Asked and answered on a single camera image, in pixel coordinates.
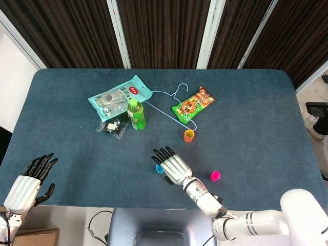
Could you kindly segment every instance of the green tea bottle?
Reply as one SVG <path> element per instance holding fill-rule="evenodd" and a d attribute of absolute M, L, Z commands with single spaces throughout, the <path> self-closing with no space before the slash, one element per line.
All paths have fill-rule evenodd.
<path fill-rule="evenodd" d="M 144 107 L 136 99 L 131 99 L 128 105 L 128 115 L 131 118 L 132 126 L 135 130 L 142 130 L 146 127 Z"/>

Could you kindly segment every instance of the cable in package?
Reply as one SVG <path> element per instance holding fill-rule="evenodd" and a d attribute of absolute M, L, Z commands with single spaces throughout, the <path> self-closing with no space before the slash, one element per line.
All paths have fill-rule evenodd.
<path fill-rule="evenodd" d="M 135 75 L 131 80 L 120 84 L 101 94 L 88 98 L 102 121 L 111 119 L 128 110 L 129 100 L 139 102 L 148 100 L 153 92 L 147 88 L 142 80 Z"/>
<path fill-rule="evenodd" d="M 116 117 L 108 119 L 106 121 L 101 121 L 97 127 L 97 132 L 107 132 L 114 137 L 120 139 L 129 124 L 130 118 L 128 113 L 122 113 Z"/>

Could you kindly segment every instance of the white wall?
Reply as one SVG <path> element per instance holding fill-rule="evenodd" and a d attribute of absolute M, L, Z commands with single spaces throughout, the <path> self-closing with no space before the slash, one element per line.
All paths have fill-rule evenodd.
<path fill-rule="evenodd" d="M 13 132 L 36 69 L 0 26 L 0 126 Z"/>

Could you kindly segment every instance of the brown curtain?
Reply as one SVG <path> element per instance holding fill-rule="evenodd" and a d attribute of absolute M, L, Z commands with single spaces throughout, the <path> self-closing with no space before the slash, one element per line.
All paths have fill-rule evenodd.
<path fill-rule="evenodd" d="M 243 68 L 282 69 L 298 88 L 327 60 L 327 1 L 278 1 Z"/>
<path fill-rule="evenodd" d="M 196 68 L 210 0 L 118 0 L 132 68 Z"/>
<path fill-rule="evenodd" d="M 106 0 L 1 0 L 48 68 L 122 68 Z"/>
<path fill-rule="evenodd" d="M 271 0 L 227 0 L 208 68 L 237 68 Z"/>

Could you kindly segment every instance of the white robotic hand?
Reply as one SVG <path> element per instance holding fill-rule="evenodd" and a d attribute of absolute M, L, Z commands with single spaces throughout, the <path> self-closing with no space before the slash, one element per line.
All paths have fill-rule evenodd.
<path fill-rule="evenodd" d="M 222 199 L 211 194 L 205 185 L 195 177 L 192 177 L 190 167 L 174 153 L 170 147 L 165 149 L 154 150 L 158 157 L 152 156 L 152 159 L 160 165 L 165 174 L 165 180 L 173 185 L 182 185 L 183 190 L 196 203 L 196 205 L 209 217 L 220 218 L 228 216 L 234 218 L 225 207 L 221 205 Z"/>
<path fill-rule="evenodd" d="M 44 196 L 36 198 L 50 169 L 58 161 L 58 158 L 55 158 L 48 163 L 52 157 L 53 154 L 44 155 L 31 161 L 23 175 L 18 176 L 11 187 L 4 202 L 7 213 L 1 213 L 0 217 L 0 244 L 9 245 L 21 226 L 21 215 L 48 200 L 52 195 L 55 189 L 54 183 L 49 186 Z"/>

